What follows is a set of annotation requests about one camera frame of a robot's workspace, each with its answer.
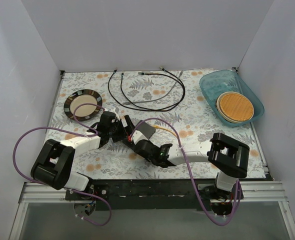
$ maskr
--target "black cable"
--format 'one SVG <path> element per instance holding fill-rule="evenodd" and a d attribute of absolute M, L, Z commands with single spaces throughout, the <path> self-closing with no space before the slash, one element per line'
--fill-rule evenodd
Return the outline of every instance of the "black cable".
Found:
<path fill-rule="evenodd" d="M 122 103 L 120 103 L 118 100 L 116 100 L 116 98 L 112 95 L 111 91 L 110 91 L 110 81 L 112 79 L 112 77 L 114 76 L 114 74 L 116 73 L 117 70 L 115 70 L 113 72 L 113 74 L 111 75 L 111 77 L 109 78 L 108 80 L 108 83 L 107 83 L 107 89 L 108 89 L 108 92 L 109 94 L 111 95 L 111 97 L 118 103 L 120 104 L 122 107 L 124 108 L 127 108 L 127 109 L 132 109 L 132 110 L 138 110 L 138 111 L 143 111 L 143 112 L 167 112 L 167 111 L 170 111 L 172 109 L 174 109 L 177 105 L 179 105 L 184 97 L 185 97 L 185 93 L 186 93 L 186 89 L 185 89 L 185 86 L 183 84 L 183 82 L 180 80 L 180 78 L 178 78 L 177 76 L 175 76 L 174 74 L 171 74 L 173 75 L 175 78 L 177 78 L 177 80 L 175 78 L 173 78 L 172 76 L 169 76 L 169 75 L 166 75 L 166 74 L 162 74 L 162 73 L 145 73 L 145 75 L 160 75 L 160 76 L 165 76 L 165 77 L 168 77 L 168 78 L 171 78 L 173 79 L 174 81 L 177 81 L 182 89 L 183 89 L 183 94 L 182 94 L 182 97 L 181 99 L 177 102 L 177 103 L 174 103 L 170 106 L 167 106 L 167 107 L 163 107 L 163 108 L 160 108 L 160 109 L 151 109 L 151 108 L 147 108 L 147 107 L 142 107 L 142 106 L 138 106 L 138 105 L 135 105 L 133 102 L 131 102 L 127 96 L 125 95 L 124 91 L 123 91 L 123 86 L 122 86 L 122 83 L 123 83 L 123 74 L 121 75 L 121 84 L 120 84 L 120 88 L 121 88 L 121 91 L 122 91 L 122 94 L 124 95 L 124 97 L 131 103 L 133 104 L 134 106 L 138 107 L 138 108 L 133 108 L 133 107 L 128 107 L 128 106 L 125 106 L 123 105 Z"/>
<path fill-rule="evenodd" d="M 175 76 L 172 72 L 169 72 L 168 70 L 166 70 L 164 67 L 160 66 L 159 68 L 160 68 L 162 71 L 164 71 L 164 72 L 166 72 L 166 73 L 172 75 L 173 77 L 175 77 L 175 78 L 177 77 L 177 76 Z"/>
<path fill-rule="evenodd" d="M 174 81 L 177 81 L 176 79 L 174 79 L 173 77 L 171 77 L 171 76 L 168 76 L 168 75 L 165 75 L 165 74 L 161 74 L 161 73 L 148 73 L 149 75 L 163 75 L 163 76 L 166 76 L 166 77 L 168 77 L 168 78 L 171 78 L 171 79 L 173 79 Z M 185 96 L 185 91 L 184 91 L 184 94 L 182 95 L 182 97 L 181 97 L 181 99 L 180 99 L 180 101 L 179 102 L 177 102 L 177 103 L 174 103 L 174 104 L 172 104 L 172 105 L 170 105 L 170 106 L 166 106 L 166 107 L 163 107 L 163 108 L 160 108 L 160 109 L 151 109 L 151 108 L 147 108 L 147 107 L 143 107 L 143 106 L 138 106 L 138 105 L 136 105 L 136 104 L 134 104 L 133 102 L 131 102 L 130 100 L 129 100 L 129 98 L 125 95 L 125 93 L 124 93 L 124 91 L 123 91 L 123 87 L 122 87 L 122 83 L 123 83 L 123 73 L 121 74 L 121 84 L 120 84 L 120 88 L 121 88 L 121 92 L 122 92 L 122 94 L 123 94 L 123 96 L 126 98 L 126 100 L 129 102 L 129 103 L 131 103 L 131 104 L 133 104 L 134 106 L 136 106 L 136 107 L 138 107 L 138 108 L 141 108 L 141 109 L 145 109 L 145 110 L 149 110 L 149 111 L 156 111 L 156 112 L 161 112 L 162 110 L 162 112 L 166 112 L 166 111 L 169 111 L 169 110 L 172 110 L 173 108 L 175 108 L 180 102 L 182 102 L 182 100 L 183 100 L 183 98 L 184 98 L 184 96 Z"/>
<path fill-rule="evenodd" d="M 174 89 L 174 87 L 177 85 L 177 83 L 178 83 L 178 81 L 179 81 L 179 79 L 180 79 L 180 77 L 181 77 L 182 74 L 183 74 L 183 71 L 180 72 L 180 74 L 178 75 L 178 77 L 177 77 L 177 79 L 176 79 L 174 85 L 172 85 L 172 87 L 170 88 L 170 90 L 169 90 L 165 95 L 163 95 L 163 96 L 161 96 L 161 97 L 158 97 L 158 98 L 156 98 L 156 99 L 144 100 L 144 101 L 143 101 L 143 100 L 141 100 L 141 101 L 134 101 L 133 103 L 134 103 L 134 104 L 146 104 L 146 103 L 157 102 L 157 101 L 159 101 L 159 100 L 161 100 L 161 99 L 164 99 L 166 96 L 168 96 L 168 95 L 171 93 L 171 91 L 172 91 L 172 90 Z"/>

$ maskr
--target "white wall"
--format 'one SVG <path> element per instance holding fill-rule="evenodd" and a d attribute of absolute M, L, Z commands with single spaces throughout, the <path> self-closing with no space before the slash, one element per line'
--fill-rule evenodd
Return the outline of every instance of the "white wall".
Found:
<path fill-rule="evenodd" d="M 59 70 L 20 0 L 0 1 L 0 240 L 9 237 L 23 179 L 12 164 L 15 142 L 27 130 L 47 124 Z M 19 147 L 24 173 L 40 150 L 45 132 Z"/>
<path fill-rule="evenodd" d="M 273 0 L 22 0 L 66 71 L 240 65 Z"/>
<path fill-rule="evenodd" d="M 295 1 L 274 1 L 239 70 L 265 106 L 257 134 L 295 220 Z"/>

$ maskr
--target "blue plastic bowl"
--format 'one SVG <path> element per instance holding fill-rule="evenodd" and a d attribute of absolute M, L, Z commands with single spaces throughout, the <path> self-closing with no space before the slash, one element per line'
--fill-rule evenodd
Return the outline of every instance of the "blue plastic bowl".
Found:
<path fill-rule="evenodd" d="M 199 81 L 202 93 L 215 112 L 217 117 L 229 127 L 237 127 L 244 124 L 251 123 L 262 117 L 264 113 L 264 106 L 258 97 L 252 92 L 248 85 L 240 78 L 238 74 L 230 70 L 215 71 L 203 76 Z M 247 97 L 254 107 L 254 115 L 250 120 L 232 123 L 225 120 L 219 113 L 216 107 L 217 98 L 225 92 L 237 92 Z"/>

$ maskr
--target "patterned table surface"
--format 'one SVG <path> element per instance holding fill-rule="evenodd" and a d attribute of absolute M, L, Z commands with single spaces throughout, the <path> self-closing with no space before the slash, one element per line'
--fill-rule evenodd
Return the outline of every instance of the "patterned table surface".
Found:
<path fill-rule="evenodd" d="M 86 129 L 69 119 L 64 111 L 63 105 L 66 98 L 77 90 L 92 89 L 97 91 L 103 98 L 103 107 L 111 109 L 119 108 L 119 115 L 129 115 L 134 124 L 139 120 L 151 117 L 164 119 L 174 125 L 179 132 L 182 144 L 199 144 L 210 139 L 213 133 L 220 132 L 250 146 L 248 161 L 248 178 L 265 178 L 260 155 L 253 130 L 249 124 L 241 127 L 227 127 L 215 116 L 211 107 L 204 99 L 199 81 L 202 76 L 215 72 L 213 69 L 185 70 L 181 76 L 186 94 L 184 100 L 174 109 L 167 112 L 144 112 L 131 110 L 119 106 L 108 92 L 108 80 L 111 72 L 71 72 L 65 73 L 61 89 L 56 102 L 52 127 L 84 133 Z M 180 71 L 172 71 L 178 76 Z M 116 99 L 126 102 L 120 90 L 121 72 L 117 72 L 111 80 L 110 89 Z M 134 101 L 157 99 L 167 93 L 172 85 L 173 79 L 160 75 L 138 75 L 137 71 L 124 73 L 123 88 L 125 94 Z M 156 108 L 166 107 L 176 103 L 182 95 L 182 88 L 177 84 L 171 93 L 156 102 L 142 103 L 141 106 Z M 84 121 L 90 126 L 98 122 L 101 114 Z M 152 120 L 153 125 L 167 127 L 163 122 Z M 74 135 L 50 130 L 46 139 L 67 140 Z M 151 141 L 160 146 L 171 143 L 175 137 L 162 129 L 157 129 Z M 191 163 L 193 176 L 195 178 L 215 178 L 218 169 L 211 163 Z M 188 179 L 189 173 L 185 164 L 175 167 L 161 168 L 152 165 L 145 159 L 135 154 L 131 149 L 121 142 L 112 143 L 111 140 L 104 147 L 87 152 L 73 162 L 73 171 L 85 174 L 93 179 Z"/>

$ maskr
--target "purple cable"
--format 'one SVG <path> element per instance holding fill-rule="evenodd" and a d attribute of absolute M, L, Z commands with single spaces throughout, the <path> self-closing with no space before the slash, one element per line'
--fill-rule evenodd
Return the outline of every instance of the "purple cable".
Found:
<path fill-rule="evenodd" d="M 229 218 L 227 219 L 226 222 L 218 222 L 216 221 L 209 213 L 208 211 L 206 210 L 206 208 L 204 207 L 204 204 L 201 200 L 201 197 L 199 195 L 199 192 L 198 192 L 198 188 L 196 186 L 196 183 L 194 182 L 194 179 L 193 179 L 193 174 L 192 174 L 192 170 L 191 170 L 191 167 L 190 167 L 190 163 L 189 163 L 189 160 L 188 160 L 188 157 L 184 151 L 184 149 L 182 148 L 182 144 L 181 144 L 181 140 L 180 140 L 180 137 L 179 137 L 179 134 L 178 132 L 175 130 L 175 128 L 167 121 L 161 119 L 161 118 L 158 118 L 158 117 L 150 117 L 150 118 L 147 118 L 141 122 L 139 122 L 136 127 L 134 128 L 133 132 L 131 133 L 131 135 L 129 136 L 130 139 L 132 138 L 133 136 L 133 133 L 135 132 L 135 130 L 144 122 L 146 121 L 149 121 L 149 120 L 159 120 L 165 124 L 167 124 L 176 134 L 176 138 L 177 138 L 177 141 L 178 141 L 178 146 L 181 148 L 181 151 L 182 151 L 182 154 L 183 154 L 183 157 L 184 157 L 184 160 L 186 162 L 186 166 L 187 166 L 187 170 L 188 170 L 188 173 L 189 173 L 189 176 L 191 178 L 191 182 L 192 182 L 192 185 L 193 185 L 193 189 L 195 191 L 195 194 L 196 194 L 196 197 L 197 197 L 197 200 L 202 208 L 202 210 L 204 211 L 204 213 L 206 214 L 206 216 L 216 225 L 218 226 L 226 226 L 233 218 L 234 216 L 234 213 L 236 211 L 236 209 L 239 207 L 239 204 L 240 204 L 240 199 L 241 199 L 241 184 L 240 184 L 240 181 L 239 180 L 236 180 L 236 187 L 235 187 L 235 193 L 234 193 L 234 203 L 233 203 L 233 207 L 232 207 L 232 212 L 229 214 Z"/>
<path fill-rule="evenodd" d="M 79 107 L 84 106 L 84 105 L 93 105 L 93 106 L 96 106 L 96 107 L 101 108 L 101 109 L 103 109 L 103 110 L 105 110 L 105 109 L 104 109 L 104 107 L 99 106 L 99 105 L 96 105 L 96 104 L 93 104 L 93 103 L 84 103 L 84 104 L 81 104 L 81 105 L 77 106 L 77 108 L 74 110 L 73 117 L 74 117 L 75 121 L 76 121 L 78 124 L 80 124 L 81 126 L 83 126 L 83 127 L 85 127 L 85 128 L 88 128 L 88 129 L 90 129 L 90 130 L 92 130 L 92 131 L 95 132 L 95 134 L 88 135 L 88 137 L 95 137 L 95 136 L 98 135 L 98 131 L 95 130 L 94 128 L 92 128 L 92 127 L 86 126 L 85 124 L 83 124 L 83 123 L 81 123 L 79 120 L 77 120 L 77 118 L 76 118 L 76 115 L 75 115 L 76 111 L 79 109 Z M 25 178 L 26 180 L 28 180 L 28 181 L 30 181 L 30 182 L 32 182 L 32 183 L 37 183 L 37 184 L 42 184 L 42 185 L 43 185 L 43 184 L 44 184 L 43 182 L 40 182 L 40 181 L 34 180 L 34 179 L 32 179 L 32 178 L 30 178 L 30 177 L 24 175 L 24 174 L 19 170 L 18 165 L 17 165 L 17 160 L 16 160 L 16 153 L 17 153 L 17 149 L 18 149 L 18 146 L 19 146 L 19 143 L 21 142 L 21 140 L 22 140 L 26 135 L 28 135 L 29 133 L 32 133 L 32 132 L 37 131 L 37 130 L 42 130 L 42 129 L 56 130 L 56 131 L 59 131 L 59 132 L 63 132 L 63 133 L 66 133 L 66 134 L 72 134 L 72 135 L 76 135 L 76 136 L 79 136 L 79 137 L 84 137 L 84 134 L 80 134 L 80 133 L 76 133 L 76 132 L 72 132 L 72 131 L 67 131 L 67 130 L 63 130 L 63 129 L 60 129 L 60 128 L 56 128 L 56 127 L 41 126 L 41 127 L 36 127 L 36 128 L 33 128 L 33 129 L 27 131 L 26 133 L 24 133 L 24 134 L 23 134 L 23 135 L 17 140 L 17 142 L 16 142 L 16 144 L 15 144 L 15 146 L 14 146 L 14 149 L 13 149 L 13 155 L 12 155 L 12 160 L 13 160 L 13 165 L 14 165 L 15 170 L 17 171 L 18 174 L 20 174 L 20 175 L 21 175 L 23 178 Z M 92 224 L 94 224 L 94 225 L 96 225 L 96 226 L 104 226 L 104 225 L 106 225 L 106 224 L 110 221 L 110 219 L 111 219 L 111 217 L 112 217 L 112 208 L 111 208 L 110 204 L 109 204 L 105 199 L 103 199 L 103 198 L 101 198 L 101 197 L 99 197 L 99 196 L 93 195 L 93 194 L 89 194 L 89 193 L 86 193 L 86 192 L 82 192 L 82 191 L 76 190 L 76 189 L 72 189 L 72 191 L 74 191 L 74 192 L 76 192 L 76 193 L 78 193 L 78 194 L 82 194 L 82 195 L 86 195 L 86 196 L 91 196 L 91 197 L 93 197 L 93 198 L 99 199 L 99 200 L 103 201 L 103 202 L 107 205 L 107 207 L 108 207 L 108 209 L 109 209 L 109 217 L 108 217 L 107 221 L 105 221 L 104 223 L 97 223 L 97 222 L 95 222 L 95 221 L 93 221 L 93 220 L 91 220 L 91 219 L 89 219 L 89 218 L 83 217 L 83 216 L 81 216 L 81 215 L 78 214 L 78 216 L 79 216 L 80 218 L 83 218 L 83 219 L 85 219 L 86 221 L 88 221 L 88 222 L 90 222 L 90 223 L 92 223 Z"/>
<path fill-rule="evenodd" d="M 90 196 L 90 197 L 94 197 L 96 199 L 99 199 L 102 202 L 104 202 L 107 205 L 108 209 L 109 209 L 108 219 L 103 223 L 97 223 L 96 221 L 93 221 L 93 220 L 91 220 L 91 219 L 89 219 L 87 217 L 84 217 L 84 216 L 80 215 L 80 214 L 77 214 L 78 217 L 83 218 L 84 220 L 90 222 L 91 224 L 94 224 L 94 225 L 99 226 L 99 227 L 102 227 L 102 226 L 108 224 L 108 222 L 110 221 L 110 219 L 112 217 L 112 208 L 111 208 L 110 204 L 104 198 L 93 195 L 93 194 L 90 194 L 90 193 L 85 193 L 85 192 L 82 192 L 82 191 L 79 191 L 79 190 L 75 190 L 75 189 L 72 189 L 72 191 L 75 192 L 75 193 L 78 193 L 78 194 L 83 194 L 83 195 L 86 195 L 86 196 Z"/>

